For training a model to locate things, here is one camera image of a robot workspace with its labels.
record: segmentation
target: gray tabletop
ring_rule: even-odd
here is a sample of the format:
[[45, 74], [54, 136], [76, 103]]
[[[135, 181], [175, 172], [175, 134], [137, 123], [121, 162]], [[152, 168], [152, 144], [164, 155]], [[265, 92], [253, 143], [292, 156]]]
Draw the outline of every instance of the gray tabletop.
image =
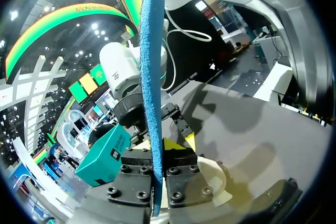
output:
[[[275, 182], [293, 177], [305, 193], [322, 165], [331, 128], [280, 106], [235, 91], [190, 82], [168, 99], [196, 133], [196, 152], [222, 161], [242, 204]], [[183, 143], [171, 119], [163, 137]], [[109, 184], [90, 188], [90, 200], [107, 201]]]

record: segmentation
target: blue sponge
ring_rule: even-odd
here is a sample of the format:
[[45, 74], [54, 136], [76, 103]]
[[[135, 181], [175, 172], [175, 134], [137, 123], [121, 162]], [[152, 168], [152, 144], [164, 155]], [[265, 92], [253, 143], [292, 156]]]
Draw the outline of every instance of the blue sponge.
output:
[[143, 0], [140, 20], [140, 69], [155, 177], [154, 216], [159, 215], [160, 212], [163, 179], [160, 93], [163, 18], [164, 0]]

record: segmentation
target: white truss structure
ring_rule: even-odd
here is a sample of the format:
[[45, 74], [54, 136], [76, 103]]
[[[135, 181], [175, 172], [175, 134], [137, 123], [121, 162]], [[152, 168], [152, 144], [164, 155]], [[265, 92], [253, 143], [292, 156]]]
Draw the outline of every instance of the white truss structure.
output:
[[40, 128], [43, 126], [43, 120], [46, 119], [43, 114], [48, 111], [48, 108], [42, 109], [42, 106], [53, 102], [52, 97], [46, 97], [46, 95], [58, 90], [58, 86], [51, 86], [51, 83], [55, 78], [66, 75], [65, 71], [59, 70], [63, 61], [63, 57], [58, 57], [50, 71], [41, 72], [46, 58], [40, 55], [33, 73], [20, 74], [19, 71], [11, 85], [6, 84], [5, 79], [0, 80], [0, 111], [26, 101], [24, 137], [25, 146], [30, 154], [37, 148]]

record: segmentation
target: teal box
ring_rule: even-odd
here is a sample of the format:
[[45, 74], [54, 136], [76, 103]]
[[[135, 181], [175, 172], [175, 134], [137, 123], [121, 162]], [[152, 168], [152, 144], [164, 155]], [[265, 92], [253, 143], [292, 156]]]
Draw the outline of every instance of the teal box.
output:
[[121, 166], [121, 155], [130, 146], [131, 135], [118, 124], [95, 142], [75, 174], [90, 186], [113, 181]]

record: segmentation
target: bolt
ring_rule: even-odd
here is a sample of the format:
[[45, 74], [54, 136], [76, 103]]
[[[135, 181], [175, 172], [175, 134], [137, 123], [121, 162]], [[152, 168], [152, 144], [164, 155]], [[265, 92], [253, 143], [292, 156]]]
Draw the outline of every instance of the bolt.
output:
[[191, 165], [189, 169], [191, 170], [192, 173], [198, 173], [200, 171], [197, 165]]
[[139, 191], [136, 197], [141, 201], [149, 201], [149, 195], [145, 191]]
[[121, 195], [121, 191], [112, 186], [107, 190], [107, 194], [108, 198], [117, 198]]
[[172, 202], [176, 202], [176, 203], [181, 202], [183, 201], [183, 194], [179, 191], [176, 191], [171, 194], [170, 199], [172, 200]]
[[131, 172], [131, 168], [128, 165], [122, 165], [120, 168], [122, 173], [130, 173]]
[[142, 166], [140, 172], [142, 175], [148, 175], [151, 173], [151, 170], [147, 166]]
[[170, 167], [169, 172], [171, 175], [178, 175], [180, 173], [179, 169], [177, 169], [176, 167]]
[[212, 190], [211, 187], [204, 187], [204, 188], [202, 189], [202, 194], [203, 194], [203, 196], [205, 196], [205, 197], [209, 197], [209, 196], [211, 196], [212, 193], [213, 193], [213, 190]]

